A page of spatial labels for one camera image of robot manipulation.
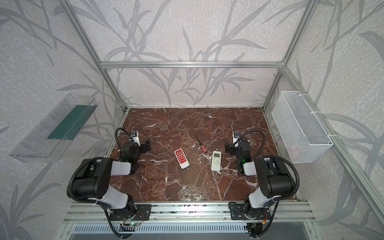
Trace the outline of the red white remote control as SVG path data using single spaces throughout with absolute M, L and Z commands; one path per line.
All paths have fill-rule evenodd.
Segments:
M 182 149 L 175 150 L 174 153 L 182 170 L 190 166 L 190 163 Z

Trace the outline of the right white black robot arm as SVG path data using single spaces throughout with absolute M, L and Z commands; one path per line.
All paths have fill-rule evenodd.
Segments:
M 280 156 L 252 159 L 250 143 L 245 141 L 225 145 L 225 152 L 236 156 L 239 173 L 256 176 L 258 179 L 258 188 L 244 203 L 244 214 L 247 218 L 254 219 L 262 210 L 291 198 L 299 189 L 299 173 L 288 160 Z

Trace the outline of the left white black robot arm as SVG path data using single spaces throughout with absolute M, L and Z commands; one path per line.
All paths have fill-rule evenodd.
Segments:
M 69 198 L 80 203 L 91 203 L 118 215 L 133 216 L 137 212 L 133 197 L 110 185 L 112 176 L 127 176 L 136 173 L 140 154 L 151 150 L 149 141 L 138 145 L 130 141 L 120 153 L 123 160 L 95 157 L 85 159 L 75 170 L 67 187 Z

